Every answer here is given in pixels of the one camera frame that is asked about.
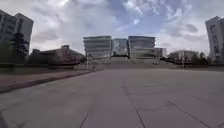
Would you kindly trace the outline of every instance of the building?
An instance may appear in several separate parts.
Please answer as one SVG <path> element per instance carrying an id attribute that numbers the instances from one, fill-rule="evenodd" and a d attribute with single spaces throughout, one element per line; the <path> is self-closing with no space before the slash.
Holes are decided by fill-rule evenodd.
<path id="1" fill-rule="evenodd" d="M 174 62 L 181 62 L 183 57 L 185 62 L 192 62 L 194 56 L 199 57 L 199 53 L 190 50 L 178 50 L 169 54 L 169 58 Z"/>
<path id="2" fill-rule="evenodd" d="M 110 59 L 112 55 L 111 36 L 84 37 L 86 55 L 91 59 Z"/>
<path id="3" fill-rule="evenodd" d="M 113 53 L 117 55 L 128 55 L 128 40 L 125 38 L 113 39 Z"/>
<path id="4" fill-rule="evenodd" d="M 21 13 L 12 16 L 0 10 L 0 42 L 11 41 L 15 33 L 21 33 L 24 41 L 28 43 L 25 47 L 29 51 L 33 23 L 33 20 Z"/>
<path id="5" fill-rule="evenodd" d="M 167 57 L 166 48 L 155 48 L 155 56 L 158 58 Z"/>
<path id="6" fill-rule="evenodd" d="M 224 18 L 218 16 L 205 22 L 212 63 L 224 64 Z"/>
<path id="7" fill-rule="evenodd" d="M 130 58 L 155 57 L 155 37 L 129 36 Z"/>
<path id="8" fill-rule="evenodd" d="M 30 55 L 31 63 L 41 64 L 77 64 L 83 62 L 85 56 L 64 45 L 59 49 L 40 51 L 34 49 Z"/>

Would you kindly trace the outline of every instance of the apartment building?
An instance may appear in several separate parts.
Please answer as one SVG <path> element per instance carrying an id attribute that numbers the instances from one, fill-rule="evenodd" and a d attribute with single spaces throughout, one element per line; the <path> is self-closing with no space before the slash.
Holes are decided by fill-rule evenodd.
<path id="1" fill-rule="evenodd" d="M 205 22 L 212 63 L 224 64 L 224 19 L 218 16 Z"/>
<path id="2" fill-rule="evenodd" d="M 33 29 L 33 20 L 18 13 L 14 16 L 0 10 L 0 43 L 9 42 L 15 33 L 23 34 L 23 39 L 28 44 L 25 46 L 29 51 L 29 44 Z"/>

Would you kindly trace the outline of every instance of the paving tile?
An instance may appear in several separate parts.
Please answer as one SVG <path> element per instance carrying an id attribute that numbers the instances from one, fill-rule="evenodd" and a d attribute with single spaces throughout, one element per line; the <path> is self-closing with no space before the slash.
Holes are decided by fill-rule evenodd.
<path id="1" fill-rule="evenodd" d="M 146 128 L 207 128 L 174 106 L 139 113 Z"/>
<path id="2" fill-rule="evenodd" d="M 191 114 L 210 127 L 217 127 L 224 122 L 223 111 L 205 101 L 189 95 L 173 95 L 168 99 L 183 109 L 183 111 Z"/>

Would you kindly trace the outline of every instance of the curb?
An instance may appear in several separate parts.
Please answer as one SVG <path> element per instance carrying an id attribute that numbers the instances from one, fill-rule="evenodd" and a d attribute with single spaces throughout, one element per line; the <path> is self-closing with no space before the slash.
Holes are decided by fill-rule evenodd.
<path id="1" fill-rule="evenodd" d="M 52 82 L 52 81 L 56 81 L 56 80 L 71 78 L 71 77 L 75 77 L 75 76 L 81 76 L 81 75 L 94 73 L 94 72 L 97 72 L 97 71 L 89 71 L 89 72 L 80 73 L 80 74 L 76 74 L 76 75 L 67 75 L 67 76 L 61 76 L 61 77 L 50 77 L 50 78 L 45 78 L 45 79 L 40 79 L 40 80 L 32 80 L 32 81 L 27 81 L 27 82 L 23 82 L 23 83 L 15 83 L 15 84 L 9 84 L 6 86 L 0 86 L 0 94 L 11 92 L 11 91 L 22 89 L 22 88 L 26 88 L 26 87 L 32 87 L 32 86 L 35 86 L 38 84 L 43 84 L 43 83 Z"/>

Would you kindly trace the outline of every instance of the walkway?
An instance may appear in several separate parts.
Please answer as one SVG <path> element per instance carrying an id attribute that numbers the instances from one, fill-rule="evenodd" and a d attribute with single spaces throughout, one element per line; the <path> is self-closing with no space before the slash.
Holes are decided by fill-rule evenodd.
<path id="1" fill-rule="evenodd" d="M 224 128 L 224 72 L 104 70 L 0 95 L 0 128 Z"/>

